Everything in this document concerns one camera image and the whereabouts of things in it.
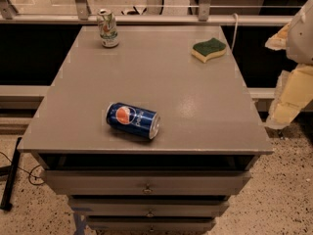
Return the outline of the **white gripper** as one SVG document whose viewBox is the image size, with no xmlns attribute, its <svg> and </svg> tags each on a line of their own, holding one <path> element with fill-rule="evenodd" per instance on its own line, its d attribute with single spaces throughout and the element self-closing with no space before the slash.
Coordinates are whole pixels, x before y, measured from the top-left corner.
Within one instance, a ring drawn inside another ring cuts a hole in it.
<svg viewBox="0 0 313 235">
<path fill-rule="evenodd" d="M 299 65 L 292 71 L 283 70 L 277 80 L 274 100 L 265 125 L 283 129 L 313 100 L 313 0 L 302 8 L 265 43 L 274 51 L 285 50 L 287 57 Z"/>
</svg>

